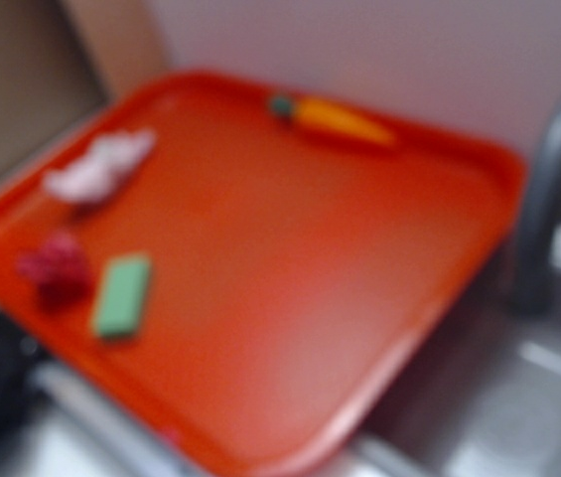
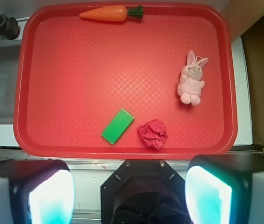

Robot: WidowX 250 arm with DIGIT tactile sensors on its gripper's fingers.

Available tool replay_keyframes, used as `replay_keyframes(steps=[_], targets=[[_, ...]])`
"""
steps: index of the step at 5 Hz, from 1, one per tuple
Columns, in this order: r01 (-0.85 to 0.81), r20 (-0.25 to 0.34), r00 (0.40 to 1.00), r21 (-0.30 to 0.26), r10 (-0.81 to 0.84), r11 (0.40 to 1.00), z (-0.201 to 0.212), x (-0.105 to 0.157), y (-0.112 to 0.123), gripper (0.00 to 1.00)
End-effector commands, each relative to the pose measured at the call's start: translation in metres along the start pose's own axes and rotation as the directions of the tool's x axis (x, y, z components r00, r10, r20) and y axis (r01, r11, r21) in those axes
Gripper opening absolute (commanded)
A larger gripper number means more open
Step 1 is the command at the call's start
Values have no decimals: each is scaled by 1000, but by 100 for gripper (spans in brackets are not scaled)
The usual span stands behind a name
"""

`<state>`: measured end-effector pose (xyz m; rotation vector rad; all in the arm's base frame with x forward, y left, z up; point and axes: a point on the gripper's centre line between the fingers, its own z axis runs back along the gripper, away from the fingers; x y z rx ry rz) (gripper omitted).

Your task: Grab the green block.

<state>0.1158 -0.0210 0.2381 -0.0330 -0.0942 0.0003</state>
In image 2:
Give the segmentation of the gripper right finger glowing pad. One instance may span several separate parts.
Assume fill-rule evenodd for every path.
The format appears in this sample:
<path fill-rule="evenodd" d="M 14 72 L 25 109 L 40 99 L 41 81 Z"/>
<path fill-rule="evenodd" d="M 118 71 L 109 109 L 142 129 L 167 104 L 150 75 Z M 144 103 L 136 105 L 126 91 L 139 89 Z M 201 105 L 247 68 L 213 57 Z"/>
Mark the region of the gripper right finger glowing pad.
<path fill-rule="evenodd" d="M 193 157 L 185 197 L 194 224 L 264 224 L 264 154 Z"/>

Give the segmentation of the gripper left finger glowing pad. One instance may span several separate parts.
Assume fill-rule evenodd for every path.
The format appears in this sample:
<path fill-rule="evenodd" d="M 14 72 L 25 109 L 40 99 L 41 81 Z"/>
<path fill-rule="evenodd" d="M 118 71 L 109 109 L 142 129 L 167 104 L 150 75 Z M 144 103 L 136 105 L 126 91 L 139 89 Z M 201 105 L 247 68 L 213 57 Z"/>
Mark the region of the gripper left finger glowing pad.
<path fill-rule="evenodd" d="M 69 224 L 74 205 L 63 160 L 0 161 L 0 224 Z"/>

